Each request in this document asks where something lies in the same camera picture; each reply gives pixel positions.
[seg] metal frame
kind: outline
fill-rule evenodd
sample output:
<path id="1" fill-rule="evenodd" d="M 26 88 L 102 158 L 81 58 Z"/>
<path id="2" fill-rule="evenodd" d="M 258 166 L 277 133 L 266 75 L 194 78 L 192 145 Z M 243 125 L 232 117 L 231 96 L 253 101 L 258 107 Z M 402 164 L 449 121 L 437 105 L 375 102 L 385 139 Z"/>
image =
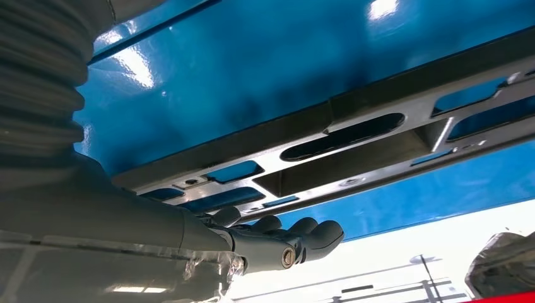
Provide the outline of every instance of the metal frame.
<path id="1" fill-rule="evenodd" d="M 242 221 L 316 205 L 535 138 L 535 117 L 529 116 L 458 140 L 447 139 L 463 119 L 535 95 L 535 74 L 529 74 L 533 69 L 535 27 L 147 163 L 113 180 L 138 194 L 160 188 L 183 191 L 183 196 L 165 201 L 171 205 L 253 187 L 265 198 L 236 205 Z M 503 76 L 509 80 L 489 98 L 433 114 L 440 97 Z M 281 153 L 293 146 L 392 113 L 403 114 L 404 121 L 388 133 L 349 140 L 300 161 L 281 159 Z M 414 165 L 415 159 L 448 151 Z M 248 160 L 263 171 L 224 184 L 207 177 Z M 298 200 L 268 208 L 263 205 L 287 196 Z"/>

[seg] plastic wrap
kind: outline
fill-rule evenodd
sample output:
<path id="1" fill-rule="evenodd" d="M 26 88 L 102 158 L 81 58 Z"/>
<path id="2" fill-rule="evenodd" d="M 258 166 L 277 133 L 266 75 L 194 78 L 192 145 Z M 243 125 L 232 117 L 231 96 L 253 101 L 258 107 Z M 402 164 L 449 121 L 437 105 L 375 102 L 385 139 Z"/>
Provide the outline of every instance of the plastic wrap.
<path id="1" fill-rule="evenodd" d="M 243 259 L 232 252 L 0 232 L 0 302 L 221 302 Z"/>
<path id="2" fill-rule="evenodd" d="M 535 290 L 535 233 L 494 235 L 465 277 L 478 299 Z"/>

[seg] blue painted panel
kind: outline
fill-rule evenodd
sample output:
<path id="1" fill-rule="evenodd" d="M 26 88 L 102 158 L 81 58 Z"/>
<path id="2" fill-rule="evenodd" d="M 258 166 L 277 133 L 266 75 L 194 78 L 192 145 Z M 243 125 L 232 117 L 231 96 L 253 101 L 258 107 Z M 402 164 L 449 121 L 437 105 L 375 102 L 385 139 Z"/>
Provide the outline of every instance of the blue painted panel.
<path id="1" fill-rule="evenodd" d="M 335 220 L 346 241 L 535 198 L 535 141 L 412 179 L 280 215 Z"/>
<path id="2" fill-rule="evenodd" d="M 533 24 L 532 0 L 223 1 L 90 66 L 76 149 L 116 174 Z"/>
<path id="3" fill-rule="evenodd" d="M 129 24 L 121 37 L 136 33 Z M 223 1 L 90 66 L 76 149 L 116 174 L 531 25 L 533 0 Z M 339 220 L 353 239 L 529 199 L 534 148 L 281 217 Z"/>

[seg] gray mechanical component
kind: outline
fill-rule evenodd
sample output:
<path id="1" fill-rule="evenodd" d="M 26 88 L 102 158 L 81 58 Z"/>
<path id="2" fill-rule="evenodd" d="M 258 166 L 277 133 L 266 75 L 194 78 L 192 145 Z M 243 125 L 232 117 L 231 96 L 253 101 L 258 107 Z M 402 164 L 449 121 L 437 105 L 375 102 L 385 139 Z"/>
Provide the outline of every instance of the gray mechanical component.
<path id="1" fill-rule="evenodd" d="M 246 256 L 245 271 L 285 270 L 294 264 L 327 256 L 344 239 L 340 225 L 303 218 L 289 230 L 281 228 L 275 216 L 266 216 L 253 225 L 212 230 L 224 238 L 232 251 Z"/>
<path id="2" fill-rule="evenodd" d="M 165 201 L 170 205 L 251 187 L 261 195 L 233 204 L 243 222 L 323 203 L 532 140 L 533 112 L 459 137 L 452 130 L 474 115 L 535 95 L 534 71 L 531 27 L 147 163 L 113 181 L 138 194 L 183 191 Z M 487 98 L 435 110 L 439 98 L 497 78 L 505 80 Z M 419 160 L 433 154 L 441 157 Z M 249 160 L 262 169 L 229 182 L 209 177 Z M 203 181 L 185 186 L 188 180 Z"/>
<path id="3" fill-rule="evenodd" d="M 476 256 L 465 282 L 477 299 L 535 290 L 535 233 L 494 235 Z"/>

